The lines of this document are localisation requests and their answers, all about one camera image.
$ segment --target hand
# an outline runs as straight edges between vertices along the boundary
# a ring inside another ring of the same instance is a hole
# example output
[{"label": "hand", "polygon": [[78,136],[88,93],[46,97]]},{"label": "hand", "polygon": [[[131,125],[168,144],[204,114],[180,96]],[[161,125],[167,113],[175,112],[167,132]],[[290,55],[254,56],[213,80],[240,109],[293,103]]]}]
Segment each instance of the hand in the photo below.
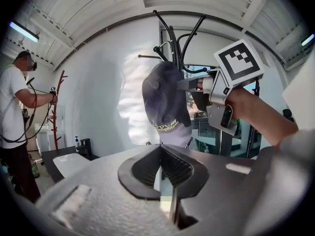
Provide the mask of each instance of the hand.
[{"label": "hand", "polygon": [[50,101],[51,104],[56,104],[58,102],[58,97],[55,94],[52,94],[52,100]]},{"label": "hand", "polygon": [[226,103],[233,108],[234,119],[247,120],[252,114],[253,105],[257,96],[251,94],[244,88],[235,88],[226,99]]}]

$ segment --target person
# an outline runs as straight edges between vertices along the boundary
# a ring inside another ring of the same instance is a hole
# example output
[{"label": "person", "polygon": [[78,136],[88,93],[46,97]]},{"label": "person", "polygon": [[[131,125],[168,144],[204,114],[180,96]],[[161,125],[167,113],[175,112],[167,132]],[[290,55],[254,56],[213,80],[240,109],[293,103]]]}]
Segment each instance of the person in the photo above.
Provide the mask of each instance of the person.
[{"label": "person", "polygon": [[285,137],[298,131],[297,124],[244,88],[233,89],[226,100],[233,108],[232,117],[248,122],[272,146],[277,146]]},{"label": "person", "polygon": [[12,65],[0,70],[0,158],[16,178],[22,194],[35,202],[40,193],[32,175],[32,167],[27,152],[24,121],[19,101],[27,108],[56,103],[53,94],[31,93],[26,85],[27,72],[33,68],[29,52],[18,54]]}]

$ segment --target white t-shirt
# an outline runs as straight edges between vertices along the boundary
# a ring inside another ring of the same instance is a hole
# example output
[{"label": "white t-shirt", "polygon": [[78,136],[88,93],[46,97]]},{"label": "white t-shirt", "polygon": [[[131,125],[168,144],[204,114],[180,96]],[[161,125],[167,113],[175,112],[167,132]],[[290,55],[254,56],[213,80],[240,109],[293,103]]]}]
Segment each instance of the white t-shirt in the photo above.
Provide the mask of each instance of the white t-shirt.
[{"label": "white t-shirt", "polygon": [[[15,65],[3,70],[0,70],[0,134],[9,140],[16,140],[24,133],[24,121],[15,93],[28,87],[22,71]],[[8,143],[0,137],[2,148],[15,148],[23,143]]]}]

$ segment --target bottle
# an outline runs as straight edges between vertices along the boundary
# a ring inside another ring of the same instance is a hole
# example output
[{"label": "bottle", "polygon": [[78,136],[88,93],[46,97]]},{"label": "bottle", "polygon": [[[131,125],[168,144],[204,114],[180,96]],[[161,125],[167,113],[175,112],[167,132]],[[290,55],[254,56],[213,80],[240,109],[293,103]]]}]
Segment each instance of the bottle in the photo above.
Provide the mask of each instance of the bottle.
[{"label": "bottle", "polygon": [[79,139],[78,139],[78,136],[76,136],[76,137],[75,137],[75,150],[76,150],[77,152],[79,152],[79,150],[77,150],[77,147],[79,147],[79,146],[80,146]]}]

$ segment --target cap brim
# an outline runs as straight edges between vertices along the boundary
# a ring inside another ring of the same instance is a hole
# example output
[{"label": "cap brim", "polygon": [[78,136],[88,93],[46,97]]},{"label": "cap brim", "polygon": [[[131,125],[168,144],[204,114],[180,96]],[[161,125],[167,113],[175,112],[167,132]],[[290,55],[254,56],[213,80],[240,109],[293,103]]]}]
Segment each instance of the cap brim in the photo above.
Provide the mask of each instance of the cap brim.
[{"label": "cap brim", "polygon": [[192,129],[191,126],[185,127],[184,124],[179,123],[176,129],[171,132],[166,133],[159,130],[157,130],[157,132],[164,144],[185,147],[191,139]]}]

